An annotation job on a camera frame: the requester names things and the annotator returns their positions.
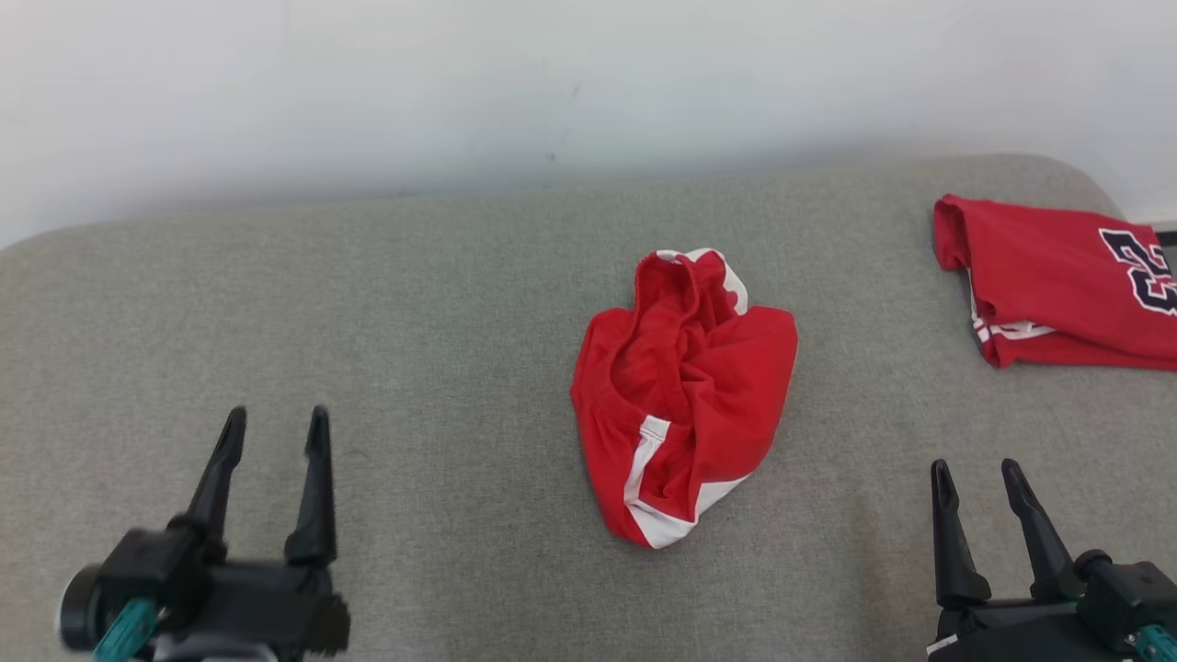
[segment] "fabric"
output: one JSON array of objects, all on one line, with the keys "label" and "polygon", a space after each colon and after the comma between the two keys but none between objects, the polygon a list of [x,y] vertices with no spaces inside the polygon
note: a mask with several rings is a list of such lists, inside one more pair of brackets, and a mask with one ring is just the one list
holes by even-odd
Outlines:
[{"label": "fabric", "polygon": [[605,524],[660,549],[769,452],[797,326],[786,311],[749,307],[712,249],[651,253],[634,280],[634,310],[588,324],[572,402]]},{"label": "fabric", "polygon": [[1177,283],[1151,227],[945,196],[936,254],[970,273],[985,360],[1177,370]]},{"label": "fabric", "polygon": [[[238,404],[235,558],[280,557],[331,410],[339,662],[926,658],[938,457],[995,595],[1032,580],[1004,457],[1072,554],[1175,572],[1177,373],[995,371],[931,250],[944,191],[1117,214],[1083,173],[1006,155],[177,214],[0,251],[0,658],[78,662],[53,635],[67,580],[187,507]],[[803,346],[760,466],[651,552],[601,525],[568,389],[658,246],[723,250]]]}]

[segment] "jersey number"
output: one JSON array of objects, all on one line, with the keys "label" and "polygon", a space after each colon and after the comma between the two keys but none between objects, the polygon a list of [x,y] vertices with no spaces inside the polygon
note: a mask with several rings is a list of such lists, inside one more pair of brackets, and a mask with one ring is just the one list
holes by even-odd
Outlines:
[{"label": "jersey number", "polygon": [[1177,316],[1177,283],[1161,246],[1145,247],[1123,230],[1100,230],[1099,234],[1116,260],[1129,265],[1136,300],[1148,310]]}]

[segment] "couch cushion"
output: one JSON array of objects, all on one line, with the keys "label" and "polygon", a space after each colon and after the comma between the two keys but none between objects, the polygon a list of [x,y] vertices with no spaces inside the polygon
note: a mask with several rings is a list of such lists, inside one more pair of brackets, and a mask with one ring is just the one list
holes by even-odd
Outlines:
[{"label": "couch cushion", "polygon": [[[1008,456],[1072,554],[1177,572],[1177,376],[986,365],[932,253],[946,192],[1117,213],[1071,167],[980,157],[246,210],[0,252],[5,656],[68,658],[62,587],[186,505],[237,404],[237,557],[281,554],[311,409],[331,410],[350,660],[919,658],[937,457],[998,596],[1031,580]],[[796,315],[800,350],[760,469],[651,551],[605,529],[568,386],[637,262],[700,246]]]}]

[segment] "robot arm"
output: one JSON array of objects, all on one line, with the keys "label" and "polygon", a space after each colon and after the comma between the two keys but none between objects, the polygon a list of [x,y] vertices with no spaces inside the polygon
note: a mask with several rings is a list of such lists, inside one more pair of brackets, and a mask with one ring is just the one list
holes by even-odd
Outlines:
[{"label": "robot arm", "polygon": [[1002,463],[1035,581],[1028,600],[990,600],[972,562],[947,463],[932,464],[936,602],[930,662],[1177,661],[1177,585],[1149,562],[1116,565],[1100,550],[1072,562],[1022,468]]},{"label": "robot arm", "polygon": [[66,589],[59,635],[100,662],[262,660],[347,648],[351,617],[332,588],[335,509],[327,410],[307,435],[307,472],[285,561],[227,561],[230,478],[241,459],[245,409],[234,409],[188,510],[162,531],[133,529]]}]

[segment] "teal connector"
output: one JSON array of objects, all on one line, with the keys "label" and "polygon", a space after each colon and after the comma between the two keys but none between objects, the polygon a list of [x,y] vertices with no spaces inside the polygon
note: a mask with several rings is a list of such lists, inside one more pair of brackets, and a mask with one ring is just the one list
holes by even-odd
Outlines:
[{"label": "teal connector", "polygon": [[152,601],[128,601],[94,648],[94,662],[129,662],[151,641],[155,624],[155,605]]},{"label": "teal connector", "polygon": [[1177,662],[1177,641],[1161,625],[1145,625],[1132,642],[1144,662]]}]

